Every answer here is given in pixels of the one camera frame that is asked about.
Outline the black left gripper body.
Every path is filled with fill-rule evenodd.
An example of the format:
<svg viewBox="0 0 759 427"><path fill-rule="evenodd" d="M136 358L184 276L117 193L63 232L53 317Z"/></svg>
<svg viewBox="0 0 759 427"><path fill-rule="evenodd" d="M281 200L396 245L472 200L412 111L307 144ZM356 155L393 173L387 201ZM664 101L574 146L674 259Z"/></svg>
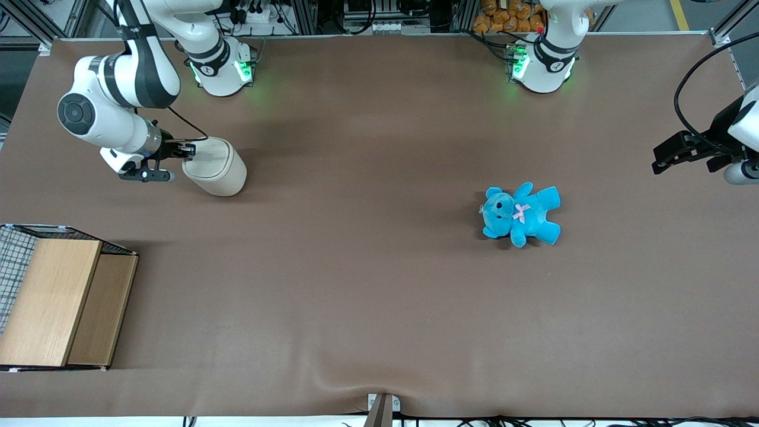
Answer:
<svg viewBox="0 0 759 427"><path fill-rule="evenodd" d="M732 163L748 159L743 144L728 133L728 129L738 116L743 100L743 97L738 97L719 111L714 116L709 129L703 133L704 137L716 147L712 149L713 154L706 162L710 173L718 172Z"/></svg>

